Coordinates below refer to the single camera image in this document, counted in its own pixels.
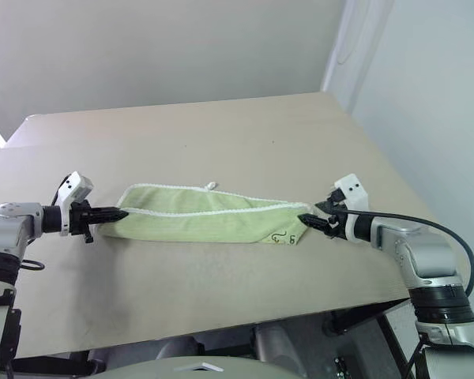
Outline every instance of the green towel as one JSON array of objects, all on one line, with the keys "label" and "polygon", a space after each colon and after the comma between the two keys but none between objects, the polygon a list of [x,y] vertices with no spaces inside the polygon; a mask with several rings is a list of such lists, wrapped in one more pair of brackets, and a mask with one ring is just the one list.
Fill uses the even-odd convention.
[{"label": "green towel", "polygon": [[307,229],[297,218],[310,212],[307,204],[244,197],[209,186],[136,184],[117,204],[129,215],[101,224],[98,230],[102,235],[145,241],[295,245]]}]

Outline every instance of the table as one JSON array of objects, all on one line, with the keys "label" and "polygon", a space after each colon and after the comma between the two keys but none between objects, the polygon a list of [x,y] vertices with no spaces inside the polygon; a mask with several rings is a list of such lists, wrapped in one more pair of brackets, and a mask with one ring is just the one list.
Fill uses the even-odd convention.
[{"label": "table", "polygon": [[[63,176],[114,205],[131,184],[204,186],[325,200],[356,173],[371,208],[431,214],[362,129],[325,93],[27,118],[0,151],[0,202],[45,205]],[[81,351],[405,298],[392,257],[309,230],[297,246],[143,242],[44,235],[22,270],[18,357]]]}]

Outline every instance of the white wall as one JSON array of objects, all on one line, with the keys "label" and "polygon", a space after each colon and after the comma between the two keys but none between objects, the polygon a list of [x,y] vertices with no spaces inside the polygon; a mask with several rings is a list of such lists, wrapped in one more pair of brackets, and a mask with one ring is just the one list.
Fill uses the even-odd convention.
[{"label": "white wall", "polygon": [[353,116],[474,249],[474,0],[396,0]]},{"label": "white wall", "polygon": [[319,90],[341,0],[0,0],[0,131],[30,114]]}]

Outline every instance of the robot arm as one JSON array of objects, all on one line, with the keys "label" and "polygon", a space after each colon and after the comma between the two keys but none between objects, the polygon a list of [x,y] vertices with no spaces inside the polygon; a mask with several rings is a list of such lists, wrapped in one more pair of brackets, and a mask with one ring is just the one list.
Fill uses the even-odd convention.
[{"label": "robot arm", "polygon": [[128,213],[114,207],[92,208],[85,197],[92,183],[77,172],[67,176],[58,188],[53,204],[0,204],[0,369],[4,370],[16,354],[20,332],[20,310],[13,309],[15,283],[23,266],[29,243],[43,233],[85,235],[93,238],[89,225],[122,219]]},{"label": "robot arm", "polygon": [[[450,245],[424,223],[389,216],[421,219],[401,215],[385,218],[375,216],[379,213],[367,212],[367,192],[355,175],[342,178],[335,187],[327,201],[317,204],[331,215],[327,220],[310,214],[299,218],[329,237],[370,242],[372,247],[386,252],[397,262],[417,317],[420,344],[413,357],[417,377],[474,377],[474,313]],[[472,252],[469,256],[474,266]],[[426,347],[420,354],[422,345]]]}]

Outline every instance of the floor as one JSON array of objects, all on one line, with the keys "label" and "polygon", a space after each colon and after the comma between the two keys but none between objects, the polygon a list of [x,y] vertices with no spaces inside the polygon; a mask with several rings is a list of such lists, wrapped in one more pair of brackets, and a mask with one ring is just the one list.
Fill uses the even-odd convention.
[{"label": "floor", "polygon": [[[337,377],[333,360],[340,355],[358,362],[364,378],[400,377],[376,321],[350,329],[343,336],[328,337],[322,331],[326,317],[320,313],[278,321],[290,337],[310,379]],[[203,343],[206,350],[212,350],[249,343],[252,328],[253,325],[245,325],[192,336]],[[99,349],[92,353],[92,357],[103,359],[107,369],[111,370],[154,359],[166,342],[158,340]]]}]

